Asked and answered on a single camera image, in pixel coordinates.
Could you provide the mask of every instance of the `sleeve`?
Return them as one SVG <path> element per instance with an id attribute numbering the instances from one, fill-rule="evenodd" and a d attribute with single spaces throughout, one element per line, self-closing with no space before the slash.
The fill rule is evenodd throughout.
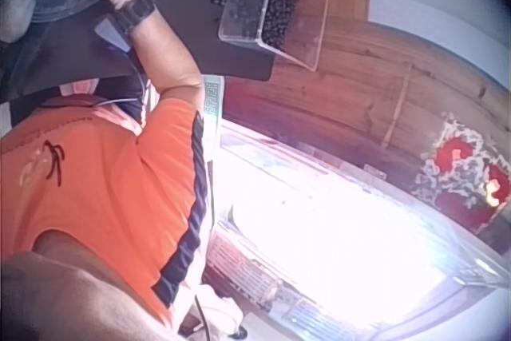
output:
<path id="1" fill-rule="evenodd" d="M 201 232 L 208 210 L 203 131 L 204 122 L 195 107 L 180 99 L 165 99 L 149 115 L 137 138 L 138 155 L 160 206 L 178 216 L 173 218 L 175 223 L 184 221 L 184 225 L 172 225 L 176 251 L 169 255 L 160 271 L 160 281 L 153 287 L 167 307 L 176 300 L 179 286 L 188 270 L 193 269 L 194 256 L 201 248 Z"/>

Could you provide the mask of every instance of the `bright window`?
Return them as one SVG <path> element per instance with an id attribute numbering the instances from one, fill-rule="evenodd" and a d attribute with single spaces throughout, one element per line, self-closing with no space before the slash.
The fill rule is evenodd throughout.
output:
<path id="1" fill-rule="evenodd" d="M 239 132 L 225 129 L 216 155 L 234 223 L 339 319 L 358 327 L 400 323 L 446 278 L 433 266 L 422 224 L 403 207 Z"/>

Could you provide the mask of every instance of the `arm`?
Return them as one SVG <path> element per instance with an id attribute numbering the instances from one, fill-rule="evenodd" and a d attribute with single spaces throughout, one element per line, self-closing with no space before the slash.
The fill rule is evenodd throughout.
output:
<path id="1" fill-rule="evenodd" d="M 131 0 L 110 0 L 120 9 Z M 178 98 L 202 112 L 204 87 L 200 71 L 181 40 L 174 34 L 158 10 L 138 26 L 131 38 L 148 78 L 160 99 Z"/>
<path id="2" fill-rule="evenodd" d="M 202 76 L 192 55 L 158 10 L 135 27 L 132 40 L 148 77 L 160 94 L 160 99 L 182 99 L 202 113 Z"/>

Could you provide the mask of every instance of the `table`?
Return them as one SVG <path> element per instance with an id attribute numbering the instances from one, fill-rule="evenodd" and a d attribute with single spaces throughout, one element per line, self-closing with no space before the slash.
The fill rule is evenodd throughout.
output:
<path id="1" fill-rule="evenodd" d="M 221 6 L 213 5 L 209 0 L 155 2 L 190 49 L 202 73 L 263 81 L 270 77 L 273 56 L 224 43 L 218 38 Z M 2 52 L 2 65 L 11 61 L 14 66 L 12 61 L 22 50 L 29 51 L 26 56 L 30 57 L 30 64 L 18 71 L 21 76 L 18 76 L 16 89 L 6 91 L 3 87 L 2 99 L 10 100 L 70 81 L 132 74 L 134 68 L 126 55 L 93 31 L 101 16 L 108 12 L 112 12 L 111 5 L 102 0 L 72 17 L 31 25 L 23 39 Z"/>

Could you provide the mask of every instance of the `clear plastic container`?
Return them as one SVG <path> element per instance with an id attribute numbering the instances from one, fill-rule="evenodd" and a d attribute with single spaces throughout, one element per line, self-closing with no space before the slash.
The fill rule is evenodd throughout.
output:
<path id="1" fill-rule="evenodd" d="M 315 71 L 327 8 L 328 0 L 227 0 L 219 37 Z"/>

